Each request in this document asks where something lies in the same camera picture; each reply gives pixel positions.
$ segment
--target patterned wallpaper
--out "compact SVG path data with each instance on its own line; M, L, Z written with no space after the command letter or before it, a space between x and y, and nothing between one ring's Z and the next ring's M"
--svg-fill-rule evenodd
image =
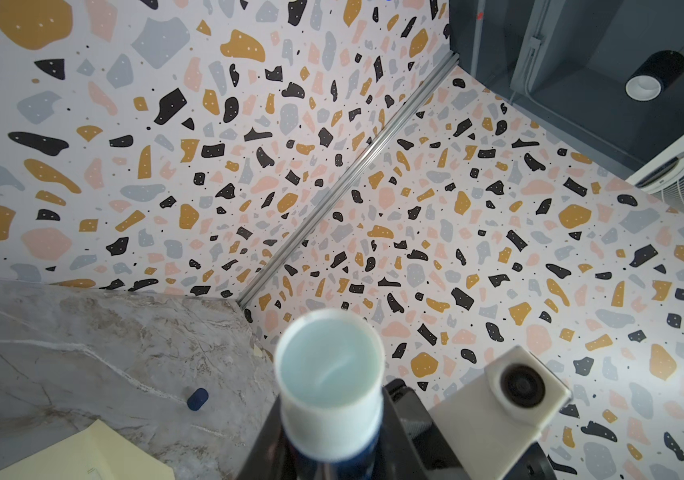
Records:
M239 293L448 33L436 0L0 0L0 278Z
M427 406L528 348L574 392L542 436L559 478L684 479L684 216L459 69L247 317L274 350L322 306Z

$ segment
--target yellow paper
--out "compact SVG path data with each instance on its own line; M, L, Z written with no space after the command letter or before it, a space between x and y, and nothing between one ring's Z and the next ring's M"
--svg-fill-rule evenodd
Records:
M0 480L174 480L174 470L97 420L4 468Z

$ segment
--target aluminum profile strip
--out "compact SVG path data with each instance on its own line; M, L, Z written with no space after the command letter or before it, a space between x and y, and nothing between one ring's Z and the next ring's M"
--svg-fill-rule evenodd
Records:
M251 280L246 289L237 298L241 309L246 308L251 299L261 290L262 286L275 274L282 264L286 262L291 253L305 240L320 221L327 216L339 198L345 195L356 183L358 178L366 171L371 162L385 148L385 146L400 132L411 117L424 105L439 85L452 72L459 63L459 54L449 51L443 59L433 68L424 82L414 91L411 97L404 103L398 113L387 122L382 132L371 142L361 155L345 170L344 174L331 187L328 194L318 203L308 216L299 224L296 230L283 242L270 261Z

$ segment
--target gray marble surface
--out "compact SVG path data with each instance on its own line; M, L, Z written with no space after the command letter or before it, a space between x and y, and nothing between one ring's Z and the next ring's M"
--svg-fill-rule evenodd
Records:
M234 302L0 283L0 469L100 418L177 480L233 478L276 394Z

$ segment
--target terrazzo wall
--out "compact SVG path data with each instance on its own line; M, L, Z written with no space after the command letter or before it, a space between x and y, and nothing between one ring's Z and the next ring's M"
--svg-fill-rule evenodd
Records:
M448 34L437 0L0 0L0 278L239 293Z
M559 478L684 479L684 216L457 69L249 305L366 317L427 406L522 344L574 392Z

